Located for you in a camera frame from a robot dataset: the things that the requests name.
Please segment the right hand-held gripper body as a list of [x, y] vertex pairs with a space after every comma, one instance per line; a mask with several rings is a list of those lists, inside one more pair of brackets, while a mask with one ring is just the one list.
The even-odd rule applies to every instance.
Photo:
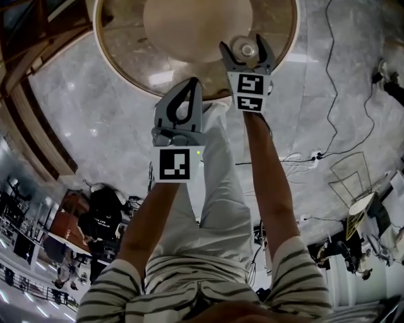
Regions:
[[226, 63], [227, 77], [235, 108], [243, 112], [262, 112], [273, 91], [272, 66], [268, 62], [255, 68]]

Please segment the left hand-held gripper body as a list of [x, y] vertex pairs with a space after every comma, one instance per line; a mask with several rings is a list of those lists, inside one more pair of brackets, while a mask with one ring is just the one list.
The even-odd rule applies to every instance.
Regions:
[[150, 150], [156, 182], [189, 183], [198, 171], [206, 145], [202, 127], [173, 129], [154, 127]]

